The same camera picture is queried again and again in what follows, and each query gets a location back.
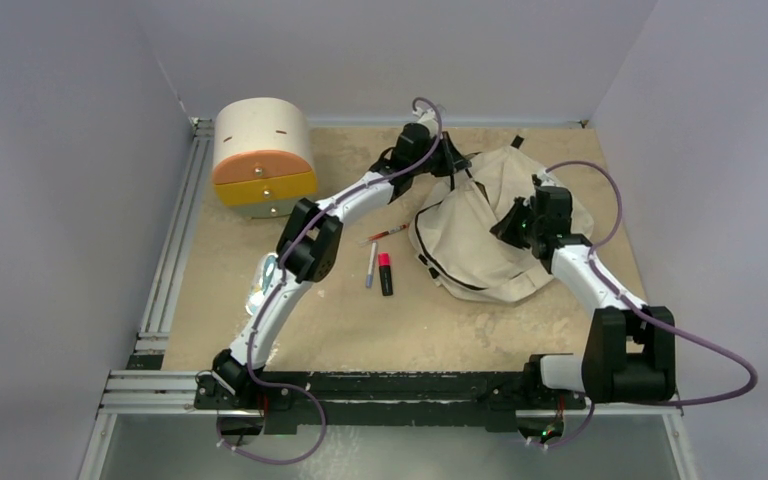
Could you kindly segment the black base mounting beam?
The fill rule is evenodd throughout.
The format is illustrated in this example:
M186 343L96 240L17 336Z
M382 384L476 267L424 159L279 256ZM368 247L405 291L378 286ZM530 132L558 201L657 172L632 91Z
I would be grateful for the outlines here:
M221 415L246 411L267 435L301 426L480 427L515 432L520 412L582 411L584 400L550 390L523 371L266 371L233 393L208 374L196 379L194 406Z

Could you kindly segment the red pen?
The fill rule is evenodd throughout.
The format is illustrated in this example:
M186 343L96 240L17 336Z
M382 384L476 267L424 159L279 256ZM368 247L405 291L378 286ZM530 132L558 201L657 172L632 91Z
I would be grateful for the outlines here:
M382 231L382 232L376 233L376 234L374 234L374 235L371 235L371 236L369 236L369 237L367 237L367 238L365 238L365 239L362 239L362 240L359 242L359 245L360 245L360 246L364 246L364 245L368 245L368 244L371 244L371 243L373 243L373 242L376 242L376 241L378 241L378 240L379 240L379 239L381 239L381 238L384 238L384 237L387 237L387 236L393 235L393 234L395 234L395 233L398 233L398 232L400 232L400 231L403 231L403 230L405 230L406 228L408 228L408 226L409 226L409 224L408 224L408 223L405 223L405 224L397 225L397 226L395 226L395 227L393 227L393 228L391 228L391 229L388 229L388 230L385 230L385 231Z

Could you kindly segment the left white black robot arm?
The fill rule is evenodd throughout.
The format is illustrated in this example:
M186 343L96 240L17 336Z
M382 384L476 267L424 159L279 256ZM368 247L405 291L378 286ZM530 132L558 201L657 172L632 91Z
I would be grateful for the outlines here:
M449 176L463 167L442 122L418 120L406 124L396 144L355 183L323 200L299 200L276 245L261 304L243 332L213 360L211 375L220 397L232 408L244 409L257 399L257 386L269 384L258 375L272 344L301 298L334 267L346 226L393 203L416 176Z

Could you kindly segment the black pink highlighter marker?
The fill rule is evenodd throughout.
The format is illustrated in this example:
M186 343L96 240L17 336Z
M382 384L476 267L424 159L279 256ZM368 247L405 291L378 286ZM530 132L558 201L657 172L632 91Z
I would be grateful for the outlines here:
M394 289L390 255L386 252L379 253L377 260L381 293L385 297L392 296Z

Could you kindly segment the aluminium frame rails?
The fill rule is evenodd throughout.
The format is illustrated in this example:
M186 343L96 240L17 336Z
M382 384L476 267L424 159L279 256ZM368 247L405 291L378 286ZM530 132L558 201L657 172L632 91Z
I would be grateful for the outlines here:
M208 181L213 126L201 120L185 164L136 344L112 371L80 471L84 479L694 479L683 414L604 405L566 410L552 452L481 428L332 426L308 460L275 467L221 448L216 416L195 409L195 373L245 322L245 295L281 224L224 209ZM491 306L433 286L403 234L381 241L396 273L391 299L365 289L360 240L401 223L431 186L351 227L334 273L295 311L270 357L285 370L519 370L532 353L582 350L589 322L552 283L525 303Z

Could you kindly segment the blister pack with blue scissors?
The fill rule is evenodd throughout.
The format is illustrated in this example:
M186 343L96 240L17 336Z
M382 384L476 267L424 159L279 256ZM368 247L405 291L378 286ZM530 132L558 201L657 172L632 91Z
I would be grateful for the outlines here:
M277 263L278 255L275 252L267 253L258 262L245 303L245 311L249 316L254 317L263 305Z

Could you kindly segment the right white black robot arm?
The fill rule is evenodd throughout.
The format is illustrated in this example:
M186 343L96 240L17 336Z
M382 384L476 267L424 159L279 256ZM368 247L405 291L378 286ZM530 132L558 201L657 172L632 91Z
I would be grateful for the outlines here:
M517 197L490 232L502 242L529 251L543 269L564 284L591 315L582 355L537 354L528 366L521 392L536 407L560 391L587 395L595 403L650 403L672 398L675 340L669 331L645 320L650 315L668 326L665 307L651 307L625 293L601 262L590 240L572 230L573 198L568 189L536 183L533 194Z

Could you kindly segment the purple grey marker pen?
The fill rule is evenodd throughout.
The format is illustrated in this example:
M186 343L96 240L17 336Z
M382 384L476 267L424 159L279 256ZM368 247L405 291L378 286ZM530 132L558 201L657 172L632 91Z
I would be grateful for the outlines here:
M376 264L378 259L378 242L372 241L370 243L370 256L368 261L368 268L365 279L365 287L371 289L374 284Z

